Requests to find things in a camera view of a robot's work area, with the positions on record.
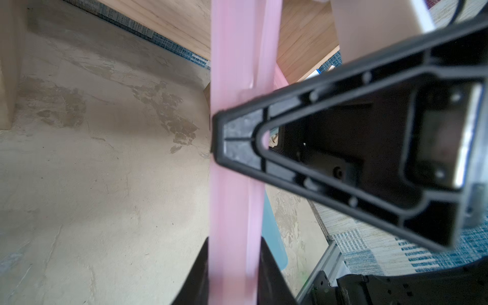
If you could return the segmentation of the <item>plain pink pencil case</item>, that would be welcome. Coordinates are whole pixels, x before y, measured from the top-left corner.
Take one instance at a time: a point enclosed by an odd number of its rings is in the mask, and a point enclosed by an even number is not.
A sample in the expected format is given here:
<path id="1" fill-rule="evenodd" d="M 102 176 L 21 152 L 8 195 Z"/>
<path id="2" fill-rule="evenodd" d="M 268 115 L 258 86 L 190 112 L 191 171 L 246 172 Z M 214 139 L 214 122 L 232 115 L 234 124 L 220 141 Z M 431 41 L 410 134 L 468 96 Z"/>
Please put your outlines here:
<path id="1" fill-rule="evenodd" d="M 263 223 L 264 184 L 237 172 L 258 169 L 254 135 L 264 111 L 228 111 L 274 89 L 281 1 L 211 4 L 212 154 L 210 164 L 210 304 L 255 304 Z"/>

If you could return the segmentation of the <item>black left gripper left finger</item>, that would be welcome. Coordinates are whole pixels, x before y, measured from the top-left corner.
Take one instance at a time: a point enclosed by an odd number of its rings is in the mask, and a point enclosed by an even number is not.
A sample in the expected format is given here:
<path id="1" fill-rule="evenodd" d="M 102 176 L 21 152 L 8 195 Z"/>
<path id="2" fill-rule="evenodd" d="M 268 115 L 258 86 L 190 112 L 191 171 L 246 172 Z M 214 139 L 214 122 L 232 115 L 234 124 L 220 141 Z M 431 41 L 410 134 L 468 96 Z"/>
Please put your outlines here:
<path id="1" fill-rule="evenodd" d="M 208 305 L 208 238 L 172 305 Z"/>

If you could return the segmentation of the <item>light blue pencil case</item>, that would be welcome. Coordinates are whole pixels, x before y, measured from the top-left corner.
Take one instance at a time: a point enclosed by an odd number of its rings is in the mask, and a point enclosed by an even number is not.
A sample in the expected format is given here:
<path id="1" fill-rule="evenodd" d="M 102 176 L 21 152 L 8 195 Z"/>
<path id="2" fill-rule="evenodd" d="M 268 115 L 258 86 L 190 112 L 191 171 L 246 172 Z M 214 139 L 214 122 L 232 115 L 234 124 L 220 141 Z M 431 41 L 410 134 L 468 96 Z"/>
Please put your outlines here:
<path id="1" fill-rule="evenodd" d="M 264 193 L 262 237 L 279 269 L 283 271 L 288 265 L 288 256 L 267 193 Z"/>

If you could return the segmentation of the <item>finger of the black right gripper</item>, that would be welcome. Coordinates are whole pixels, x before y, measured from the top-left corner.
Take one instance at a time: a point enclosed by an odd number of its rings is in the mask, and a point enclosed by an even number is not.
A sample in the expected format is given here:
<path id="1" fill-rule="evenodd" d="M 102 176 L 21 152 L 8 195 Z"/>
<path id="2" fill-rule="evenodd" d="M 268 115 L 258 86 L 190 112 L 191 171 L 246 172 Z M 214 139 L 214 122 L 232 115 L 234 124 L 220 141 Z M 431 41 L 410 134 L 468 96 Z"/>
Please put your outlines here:
<path id="1" fill-rule="evenodd" d="M 422 247 L 487 208 L 487 18 L 401 41 L 230 109 L 262 109 L 237 172 Z"/>

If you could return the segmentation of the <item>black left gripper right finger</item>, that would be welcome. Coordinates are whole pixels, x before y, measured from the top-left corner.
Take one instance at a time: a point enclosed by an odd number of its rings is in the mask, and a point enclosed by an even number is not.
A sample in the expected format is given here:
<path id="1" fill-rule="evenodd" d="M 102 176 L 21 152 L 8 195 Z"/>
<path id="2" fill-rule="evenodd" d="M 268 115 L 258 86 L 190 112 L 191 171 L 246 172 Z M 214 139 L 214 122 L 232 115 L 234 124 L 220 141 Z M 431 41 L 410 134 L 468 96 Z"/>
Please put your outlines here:
<path id="1" fill-rule="evenodd" d="M 260 305 L 293 304 L 297 304 L 297 301 L 288 288 L 266 240 L 261 238 Z"/>

